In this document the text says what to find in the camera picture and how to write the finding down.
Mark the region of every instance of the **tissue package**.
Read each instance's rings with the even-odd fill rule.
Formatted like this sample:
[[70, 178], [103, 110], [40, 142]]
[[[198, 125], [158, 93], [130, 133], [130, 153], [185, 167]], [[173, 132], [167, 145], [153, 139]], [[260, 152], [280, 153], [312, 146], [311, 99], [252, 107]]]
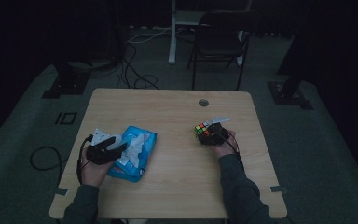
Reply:
[[107, 174], [137, 182], [146, 170], [147, 161], [157, 140], [157, 134], [130, 126], [122, 137], [120, 145], [127, 143], [127, 149], [123, 151], [121, 158], [113, 163]]

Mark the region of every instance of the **person's left hand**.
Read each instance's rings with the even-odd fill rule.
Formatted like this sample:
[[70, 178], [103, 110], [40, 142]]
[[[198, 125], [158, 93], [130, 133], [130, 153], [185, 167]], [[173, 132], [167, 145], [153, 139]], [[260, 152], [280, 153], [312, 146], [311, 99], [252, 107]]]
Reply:
[[97, 165], [92, 161], [87, 160], [86, 158], [87, 148], [83, 149], [82, 162], [83, 167], [81, 171], [81, 179], [83, 185], [91, 185], [99, 188], [103, 183], [106, 173], [109, 168], [112, 166], [113, 162], [108, 162], [103, 165]]

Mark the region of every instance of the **sleeve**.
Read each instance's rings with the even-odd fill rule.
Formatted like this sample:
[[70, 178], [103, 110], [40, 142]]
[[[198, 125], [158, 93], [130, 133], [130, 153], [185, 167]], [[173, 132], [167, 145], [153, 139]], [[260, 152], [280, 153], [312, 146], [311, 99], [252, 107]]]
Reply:
[[90, 224], [97, 216], [99, 189], [82, 185], [77, 189], [74, 201], [65, 209], [63, 223]]
[[257, 185], [246, 177], [235, 155], [219, 158], [223, 202], [233, 224], [272, 223]]

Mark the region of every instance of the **rubik's cube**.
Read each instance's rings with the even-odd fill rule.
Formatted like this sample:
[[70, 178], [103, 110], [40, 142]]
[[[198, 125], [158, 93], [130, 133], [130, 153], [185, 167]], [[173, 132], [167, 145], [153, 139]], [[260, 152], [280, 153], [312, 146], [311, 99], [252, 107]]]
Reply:
[[194, 134], [196, 138], [202, 142], [203, 139], [207, 138], [211, 133], [208, 131], [208, 124], [201, 123], [194, 128]]

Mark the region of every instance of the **wooden table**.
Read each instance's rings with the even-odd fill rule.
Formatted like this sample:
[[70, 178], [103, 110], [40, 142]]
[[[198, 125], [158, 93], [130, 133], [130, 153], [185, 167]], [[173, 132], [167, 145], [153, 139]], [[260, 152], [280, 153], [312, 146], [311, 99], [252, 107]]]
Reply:
[[[200, 106], [205, 99], [208, 106]], [[82, 141], [100, 128], [124, 133], [129, 125], [158, 133], [142, 179], [132, 183], [107, 176], [99, 195], [99, 218], [226, 218], [217, 158], [195, 138], [196, 125], [230, 117], [222, 125], [237, 133], [245, 172], [260, 188], [271, 217], [286, 207], [251, 95], [237, 91], [161, 91], [97, 89], [80, 126], [50, 216], [62, 218], [79, 186], [76, 160]]]

